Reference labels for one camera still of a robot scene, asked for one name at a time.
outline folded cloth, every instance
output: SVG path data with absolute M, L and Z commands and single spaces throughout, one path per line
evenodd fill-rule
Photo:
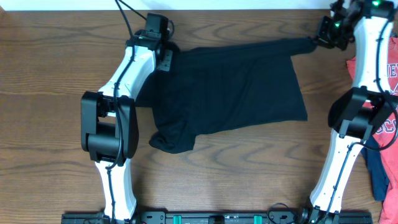
M 398 95 L 398 38 L 391 37 L 389 40 L 388 51 L 388 80 L 392 90 L 392 94 Z M 347 61 L 347 67 L 351 78 L 355 76 L 355 61 L 356 58 Z M 376 134 L 373 135 L 380 146 L 388 144 L 394 136 L 397 128 L 397 121 L 392 114 L 379 128 Z M 398 141 L 396 141 L 390 148 L 381 151 L 381 161 L 390 184 L 387 189 L 386 199 L 383 203 L 381 211 L 381 224 L 397 224 L 398 223 Z
M 149 144 L 180 153 L 192 150 L 199 134 L 306 121 L 290 56 L 315 48 L 310 39 L 287 39 L 174 54 L 170 71 L 154 72 L 137 99 L 137 106 L 152 106 L 159 130 Z
M 379 144 L 373 136 L 366 141 L 366 144 L 375 148 L 379 147 Z M 381 162 L 380 152 L 366 149 L 365 147 L 362 148 L 361 152 L 365 159 L 366 167 L 371 175 L 373 197 L 377 201 L 384 201 L 384 199 L 386 199 L 387 188 L 390 184 L 390 180 L 388 179 Z

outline red t-shirt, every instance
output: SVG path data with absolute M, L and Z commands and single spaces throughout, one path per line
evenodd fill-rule
M 388 79 L 392 94 L 398 96 L 398 38 L 391 37 L 388 51 Z M 355 61 L 353 58 L 347 61 L 349 75 L 354 78 Z M 394 137 L 397 128 L 397 121 L 394 114 L 384 122 L 373 135 L 380 146 L 385 146 Z M 380 216 L 381 224 L 398 223 L 398 140 L 388 149 L 381 151 L 381 161 L 386 174 L 390 180 L 386 199 L 383 203 L 383 209 Z

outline wood grain surface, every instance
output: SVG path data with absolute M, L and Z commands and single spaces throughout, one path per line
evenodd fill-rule
M 181 49 L 314 35 L 328 11 L 160 11 Z M 127 13 L 132 29 L 144 21 Z M 0 20 L 0 222 L 60 223 L 69 211 L 104 207 L 100 175 L 80 146 L 80 98 L 96 91 L 124 55 L 128 33 L 117 11 L 6 12 Z M 300 207 L 315 187 L 330 142 L 327 114 L 351 86 L 347 51 L 318 48 L 292 58 L 308 122 L 250 126 L 198 136 L 193 151 L 148 145 L 151 109 L 138 108 L 132 162 L 139 205 L 189 210 Z M 378 221 L 364 160 L 358 157 L 343 208 Z

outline white backdrop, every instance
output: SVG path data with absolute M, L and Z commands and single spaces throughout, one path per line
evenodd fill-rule
M 134 9 L 329 9 L 336 0 L 124 0 Z M 0 0 L 6 11 L 115 10 L 114 0 Z

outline green tape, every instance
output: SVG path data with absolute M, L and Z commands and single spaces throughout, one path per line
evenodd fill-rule
M 254 216 L 254 224 L 262 224 L 262 216 L 255 215 Z
M 173 224 L 182 224 L 181 215 L 174 215 L 173 216 Z

